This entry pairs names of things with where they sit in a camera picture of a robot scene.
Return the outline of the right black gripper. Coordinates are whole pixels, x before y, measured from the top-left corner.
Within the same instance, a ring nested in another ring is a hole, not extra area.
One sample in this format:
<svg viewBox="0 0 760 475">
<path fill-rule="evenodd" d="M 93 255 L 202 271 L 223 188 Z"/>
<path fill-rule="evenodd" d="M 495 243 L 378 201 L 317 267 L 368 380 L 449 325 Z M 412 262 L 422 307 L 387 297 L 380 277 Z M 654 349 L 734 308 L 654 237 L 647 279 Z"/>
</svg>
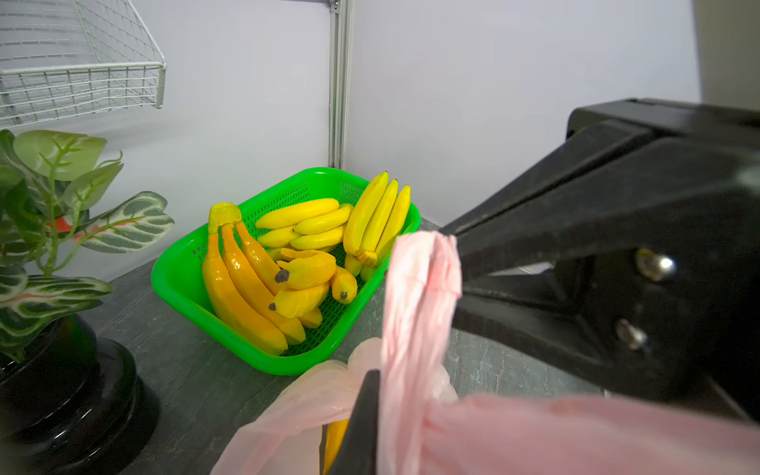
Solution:
<svg viewBox="0 0 760 475">
<path fill-rule="evenodd" d="M 757 112 L 578 108 L 564 144 L 441 232 L 464 282 L 555 262 L 570 284 L 558 314 L 605 356 L 606 378 L 587 381 L 758 418 Z"/>
</svg>

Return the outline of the pink plastic bag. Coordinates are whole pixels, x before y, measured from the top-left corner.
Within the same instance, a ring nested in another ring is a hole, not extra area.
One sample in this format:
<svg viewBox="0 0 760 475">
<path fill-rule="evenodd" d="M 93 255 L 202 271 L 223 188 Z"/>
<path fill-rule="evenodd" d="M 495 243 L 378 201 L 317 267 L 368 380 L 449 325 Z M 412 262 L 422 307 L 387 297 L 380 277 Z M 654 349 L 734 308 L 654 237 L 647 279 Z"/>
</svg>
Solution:
<svg viewBox="0 0 760 475">
<path fill-rule="evenodd" d="M 348 362 L 304 373 L 214 466 L 217 474 L 315 474 L 324 426 L 349 419 L 365 374 L 380 371 L 380 474 L 755 474 L 759 431 L 622 397 L 459 398 L 443 367 L 461 294 L 454 237 L 399 237 L 383 334 Z"/>
</svg>

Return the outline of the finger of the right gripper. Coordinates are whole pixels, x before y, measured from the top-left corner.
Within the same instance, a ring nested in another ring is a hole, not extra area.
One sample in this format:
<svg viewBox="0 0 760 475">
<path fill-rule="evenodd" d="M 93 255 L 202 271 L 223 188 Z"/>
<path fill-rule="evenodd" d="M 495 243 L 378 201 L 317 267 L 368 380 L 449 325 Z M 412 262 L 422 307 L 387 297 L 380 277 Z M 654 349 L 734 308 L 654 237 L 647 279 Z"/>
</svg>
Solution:
<svg viewBox="0 0 760 475">
<path fill-rule="evenodd" d="M 457 303 L 452 326 L 504 344 L 579 378 L 606 378 L 605 356 L 599 344 L 572 317 L 465 295 Z"/>
</svg>

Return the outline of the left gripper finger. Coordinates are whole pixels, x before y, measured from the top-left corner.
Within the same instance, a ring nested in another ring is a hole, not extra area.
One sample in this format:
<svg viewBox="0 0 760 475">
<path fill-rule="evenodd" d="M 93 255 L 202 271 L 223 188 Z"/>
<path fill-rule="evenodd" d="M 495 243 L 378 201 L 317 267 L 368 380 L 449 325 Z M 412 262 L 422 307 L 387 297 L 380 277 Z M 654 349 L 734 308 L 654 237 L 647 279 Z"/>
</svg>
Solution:
<svg viewBox="0 0 760 475">
<path fill-rule="evenodd" d="M 365 374 L 330 475 L 375 475 L 380 371 Z"/>
</svg>

